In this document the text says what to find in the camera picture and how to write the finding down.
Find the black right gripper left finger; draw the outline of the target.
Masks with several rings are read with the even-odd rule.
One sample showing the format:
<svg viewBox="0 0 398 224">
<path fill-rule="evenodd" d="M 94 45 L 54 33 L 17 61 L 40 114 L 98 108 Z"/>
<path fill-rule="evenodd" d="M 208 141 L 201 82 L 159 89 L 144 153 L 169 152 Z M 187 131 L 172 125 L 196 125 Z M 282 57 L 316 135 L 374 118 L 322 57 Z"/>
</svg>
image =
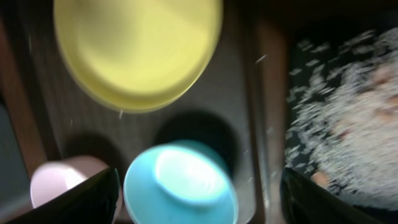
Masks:
<svg viewBox="0 0 398 224">
<path fill-rule="evenodd" d="M 106 168 L 7 224 L 112 224 L 120 189 L 117 169 Z"/>
</svg>

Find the yellow round plate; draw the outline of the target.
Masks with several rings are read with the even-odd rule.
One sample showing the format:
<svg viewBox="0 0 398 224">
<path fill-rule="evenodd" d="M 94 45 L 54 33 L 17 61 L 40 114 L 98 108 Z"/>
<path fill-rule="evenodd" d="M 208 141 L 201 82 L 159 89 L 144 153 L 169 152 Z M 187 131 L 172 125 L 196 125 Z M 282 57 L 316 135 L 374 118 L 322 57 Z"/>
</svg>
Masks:
<svg viewBox="0 0 398 224">
<path fill-rule="evenodd" d="M 200 78 L 223 23 L 220 0 L 55 0 L 53 26 L 70 75 L 115 110 L 146 113 Z"/>
</svg>

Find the pink small bowl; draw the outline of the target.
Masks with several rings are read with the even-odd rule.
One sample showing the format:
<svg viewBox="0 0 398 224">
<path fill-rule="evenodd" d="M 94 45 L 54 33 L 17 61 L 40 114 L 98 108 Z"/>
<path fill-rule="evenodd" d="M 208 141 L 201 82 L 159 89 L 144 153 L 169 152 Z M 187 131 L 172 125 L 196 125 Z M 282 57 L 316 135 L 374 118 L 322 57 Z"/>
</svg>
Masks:
<svg viewBox="0 0 398 224">
<path fill-rule="evenodd" d="M 55 199 L 106 168 L 109 168 L 107 163 L 92 156 L 77 156 L 42 164 L 35 170 L 30 182 L 33 208 Z M 122 204 L 120 189 L 113 223 L 120 213 Z"/>
</svg>

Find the light blue small bowl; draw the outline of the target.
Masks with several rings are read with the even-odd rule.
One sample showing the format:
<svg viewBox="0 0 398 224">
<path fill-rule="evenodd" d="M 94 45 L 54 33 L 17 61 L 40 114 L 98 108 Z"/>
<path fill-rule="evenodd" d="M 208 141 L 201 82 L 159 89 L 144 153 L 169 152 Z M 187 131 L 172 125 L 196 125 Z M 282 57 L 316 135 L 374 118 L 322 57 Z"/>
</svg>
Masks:
<svg viewBox="0 0 398 224">
<path fill-rule="evenodd" d="M 239 215 L 224 159 L 193 140 L 140 153 L 127 169 L 123 196 L 134 223 L 234 224 Z"/>
</svg>

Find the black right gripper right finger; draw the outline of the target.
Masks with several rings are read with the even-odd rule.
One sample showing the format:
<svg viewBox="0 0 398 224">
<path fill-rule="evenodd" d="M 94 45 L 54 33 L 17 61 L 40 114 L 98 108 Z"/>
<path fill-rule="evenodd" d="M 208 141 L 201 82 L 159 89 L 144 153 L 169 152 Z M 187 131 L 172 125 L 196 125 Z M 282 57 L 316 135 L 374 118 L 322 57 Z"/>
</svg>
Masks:
<svg viewBox="0 0 398 224">
<path fill-rule="evenodd" d="M 288 224 L 380 224 L 377 219 L 342 202 L 291 168 L 280 181 L 282 212 Z"/>
</svg>

